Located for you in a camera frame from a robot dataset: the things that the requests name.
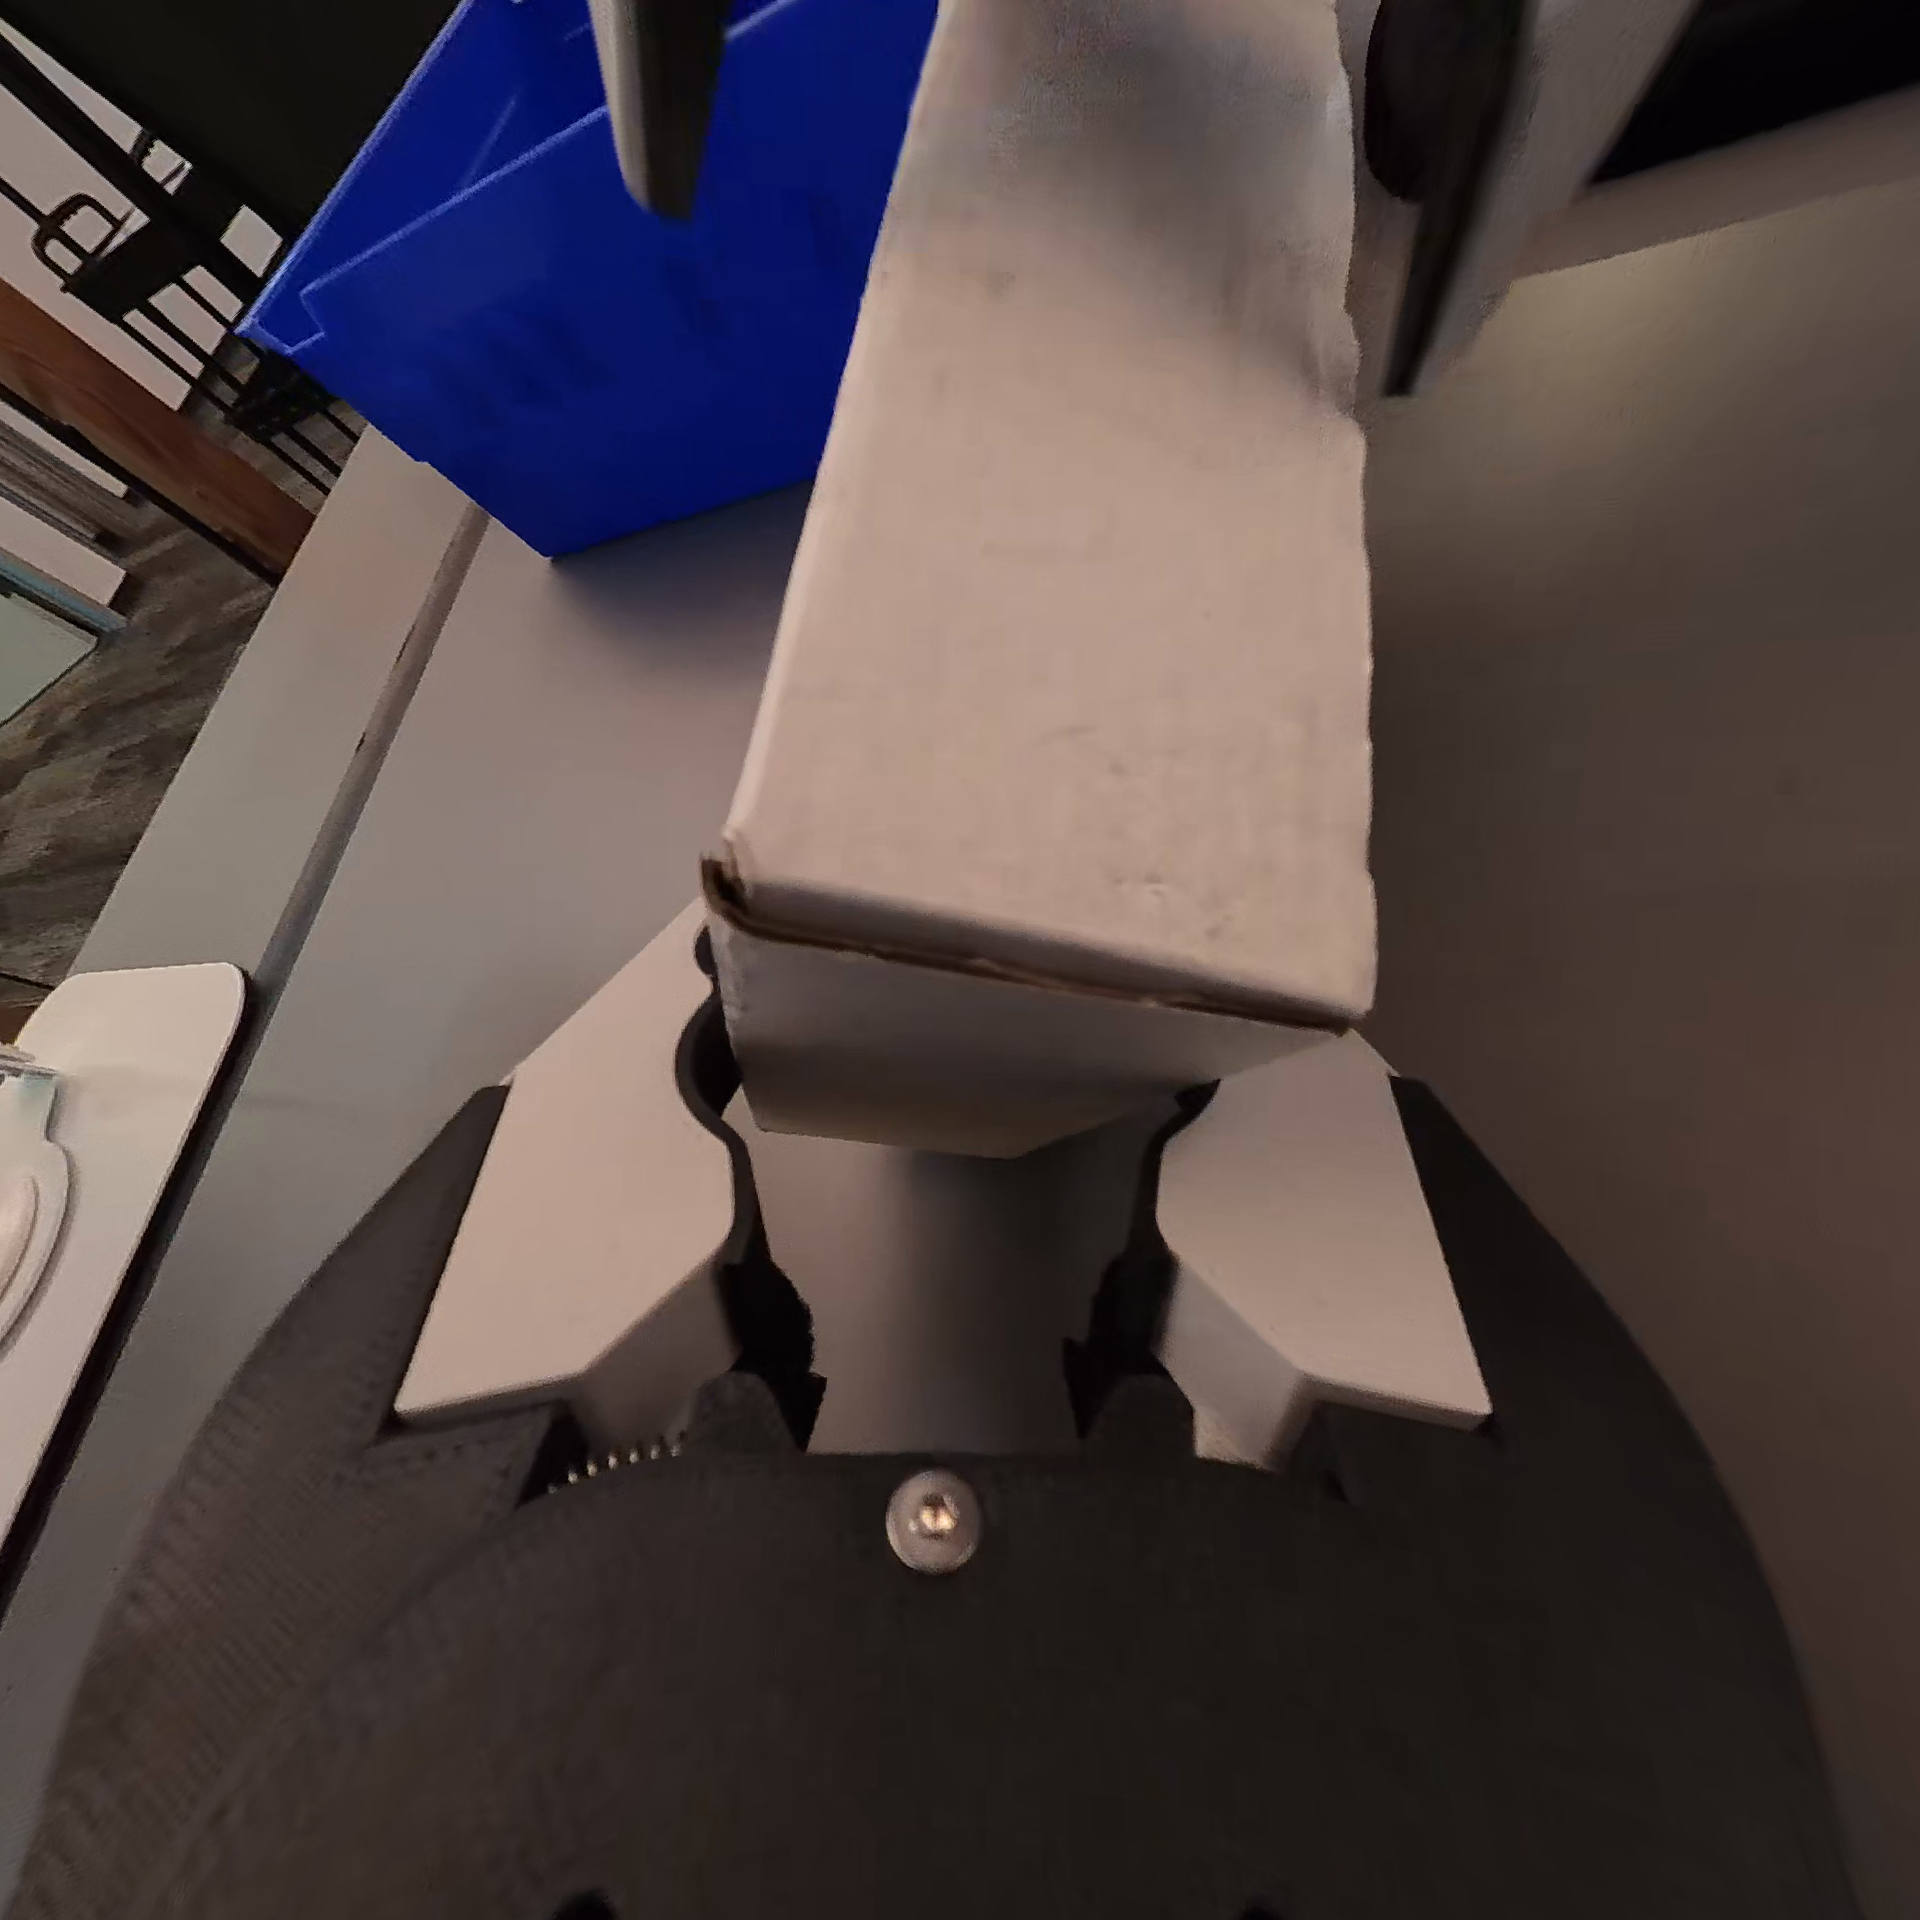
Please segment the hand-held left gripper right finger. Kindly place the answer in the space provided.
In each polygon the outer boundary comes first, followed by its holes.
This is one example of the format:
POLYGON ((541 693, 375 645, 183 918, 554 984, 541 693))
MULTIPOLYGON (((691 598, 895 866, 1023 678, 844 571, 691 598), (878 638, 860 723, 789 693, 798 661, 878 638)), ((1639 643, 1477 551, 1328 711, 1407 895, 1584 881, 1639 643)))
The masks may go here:
POLYGON ((1362 1036, 1174 1096, 1065 1382, 1082 1438, 1169 1382, 1194 1448, 1239 1466, 1278 1466, 1324 1407, 1490 1418, 1394 1076, 1362 1036))

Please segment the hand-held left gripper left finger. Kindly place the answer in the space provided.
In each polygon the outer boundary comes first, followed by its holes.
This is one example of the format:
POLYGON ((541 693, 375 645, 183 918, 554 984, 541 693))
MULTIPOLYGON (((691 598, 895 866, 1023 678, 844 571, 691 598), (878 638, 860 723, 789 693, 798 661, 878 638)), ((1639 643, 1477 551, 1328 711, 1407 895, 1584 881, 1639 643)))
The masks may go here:
POLYGON ((755 1376, 793 1448, 825 1408, 775 1259, 708 924, 666 924, 504 1082, 398 1418, 559 1407, 588 1456, 657 1456, 755 1376))

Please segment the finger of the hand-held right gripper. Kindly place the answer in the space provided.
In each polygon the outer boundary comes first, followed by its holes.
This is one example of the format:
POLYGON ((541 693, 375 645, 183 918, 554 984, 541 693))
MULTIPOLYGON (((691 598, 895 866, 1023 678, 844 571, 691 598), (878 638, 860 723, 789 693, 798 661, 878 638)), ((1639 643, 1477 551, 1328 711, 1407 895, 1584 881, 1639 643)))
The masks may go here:
POLYGON ((728 5, 588 5, 617 171, 652 216, 695 210, 728 19, 728 5))
POLYGON ((1361 399, 1477 346, 1655 76, 1655 5, 1356 8, 1361 399))

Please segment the blue plastic bin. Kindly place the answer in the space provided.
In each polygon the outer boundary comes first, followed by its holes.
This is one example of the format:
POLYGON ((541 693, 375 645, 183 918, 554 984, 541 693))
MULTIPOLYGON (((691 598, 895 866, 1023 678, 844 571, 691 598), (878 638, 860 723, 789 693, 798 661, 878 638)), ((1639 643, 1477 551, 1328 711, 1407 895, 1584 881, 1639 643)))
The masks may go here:
POLYGON ((243 319, 542 558, 813 478, 933 5, 730 5, 687 219, 588 5, 463 5, 243 319))

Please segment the white cardboard box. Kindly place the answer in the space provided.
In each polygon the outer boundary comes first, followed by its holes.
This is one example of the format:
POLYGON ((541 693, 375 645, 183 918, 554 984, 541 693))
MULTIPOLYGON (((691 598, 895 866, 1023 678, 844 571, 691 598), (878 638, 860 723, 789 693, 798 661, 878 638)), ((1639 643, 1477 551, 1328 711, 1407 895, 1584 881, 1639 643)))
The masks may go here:
POLYGON ((941 5, 708 924, 762 1133, 1023 1159, 1373 1004, 1334 5, 941 5))

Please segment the black mesh chair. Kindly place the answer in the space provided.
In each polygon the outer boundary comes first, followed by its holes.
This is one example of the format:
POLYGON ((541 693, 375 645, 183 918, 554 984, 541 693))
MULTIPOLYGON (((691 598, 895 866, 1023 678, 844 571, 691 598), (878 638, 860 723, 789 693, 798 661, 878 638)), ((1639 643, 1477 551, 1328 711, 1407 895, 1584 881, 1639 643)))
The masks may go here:
POLYGON ((295 239, 454 5, 3 5, 3 25, 295 239))

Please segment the white stand base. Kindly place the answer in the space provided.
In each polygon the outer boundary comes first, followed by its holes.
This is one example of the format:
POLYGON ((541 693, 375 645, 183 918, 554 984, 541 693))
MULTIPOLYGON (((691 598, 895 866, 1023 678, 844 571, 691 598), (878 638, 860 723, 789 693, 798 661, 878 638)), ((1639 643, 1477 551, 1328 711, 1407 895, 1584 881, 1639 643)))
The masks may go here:
POLYGON ((245 1010, 226 963, 75 974, 3 1043, 3 1581, 245 1010))

